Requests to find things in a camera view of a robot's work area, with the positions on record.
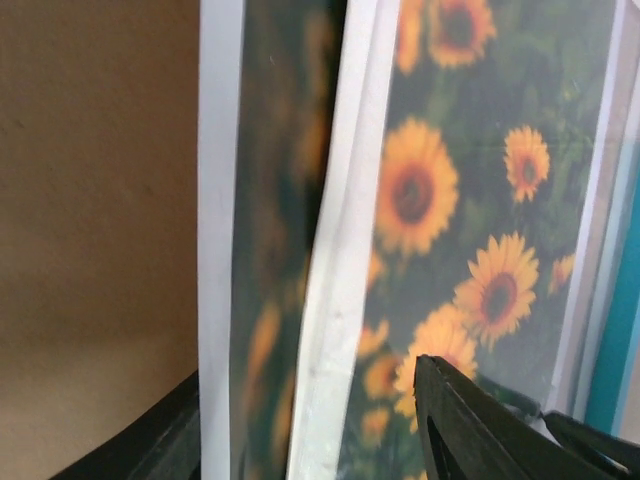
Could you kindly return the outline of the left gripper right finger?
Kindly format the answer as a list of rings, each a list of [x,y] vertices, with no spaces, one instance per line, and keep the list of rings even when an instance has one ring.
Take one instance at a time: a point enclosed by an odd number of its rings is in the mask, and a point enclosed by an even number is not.
[[[628,444],[551,411],[534,430],[438,356],[416,359],[414,394],[431,479],[625,479]]]

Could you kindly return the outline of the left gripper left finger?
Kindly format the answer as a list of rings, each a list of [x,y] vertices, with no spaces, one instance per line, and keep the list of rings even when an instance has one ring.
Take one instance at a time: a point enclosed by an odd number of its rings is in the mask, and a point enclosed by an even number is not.
[[[123,431],[54,477],[198,479],[200,467],[199,376],[193,372]]]

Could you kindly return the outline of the teal wooden picture frame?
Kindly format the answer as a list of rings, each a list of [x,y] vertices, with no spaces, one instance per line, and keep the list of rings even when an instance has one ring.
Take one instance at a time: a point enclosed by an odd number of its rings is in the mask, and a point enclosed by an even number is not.
[[[619,164],[590,298],[583,353],[584,412],[617,436],[639,342],[639,152]]]

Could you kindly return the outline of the sunflower photo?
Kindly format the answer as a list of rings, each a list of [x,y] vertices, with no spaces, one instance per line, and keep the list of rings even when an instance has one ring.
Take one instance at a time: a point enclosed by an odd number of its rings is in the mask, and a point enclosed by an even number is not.
[[[405,1],[336,471],[422,479],[420,355],[543,404],[573,271],[612,1]]]

